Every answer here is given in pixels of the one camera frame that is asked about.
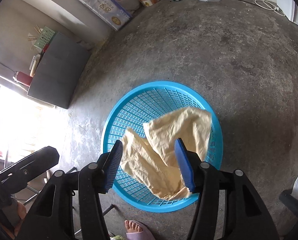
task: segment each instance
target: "foot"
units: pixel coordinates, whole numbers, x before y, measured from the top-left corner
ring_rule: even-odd
[[[131,220],[125,221],[125,227],[126,227],[127,233],[142,232],[142,228],[139,225],[137,225],[135,222],[132,222]]]

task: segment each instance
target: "crumpled fabric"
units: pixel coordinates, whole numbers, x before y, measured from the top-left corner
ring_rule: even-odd
[[[144,123],[146,138],[132,128],[121,138],[121,168],[145,184],[158,198],[176,200],[191,195],[185,187],[174,152],[177,138],[187,150],[196,152],[203,161],[208,151],[211,114],[195,107],[184,107]]]

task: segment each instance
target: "purple sandal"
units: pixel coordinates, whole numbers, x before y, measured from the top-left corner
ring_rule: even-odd
[[[144,224],[135,220],[131,221],[140,226],[142,228],[142,232],[127,233],[128,240],[155,240],[150,230]]]

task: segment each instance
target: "blue plastic basket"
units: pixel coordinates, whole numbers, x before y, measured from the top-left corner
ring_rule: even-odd
[[[205,161],[220,168],[223,140],[219,121],[209,104],[194,90],[184,85],[157,81],[141,85],[127,93],[112,109],[102,133],[102,153],[109,152],[116,140],[132,127],[145,137],[142,124],[176,109],[193,106],[212,114],[209,150]],[[181,200],[166,201],[154,196],[149,189],[118,168],[113,189],[126,202],[150,212],[171,212],[184,208],[198,199],[197,194]]]

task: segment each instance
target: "toe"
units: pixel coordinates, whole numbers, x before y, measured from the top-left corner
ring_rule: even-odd
[[[130,229],[129,220],[125,221],[125,228],[126,228],[126,230]]]

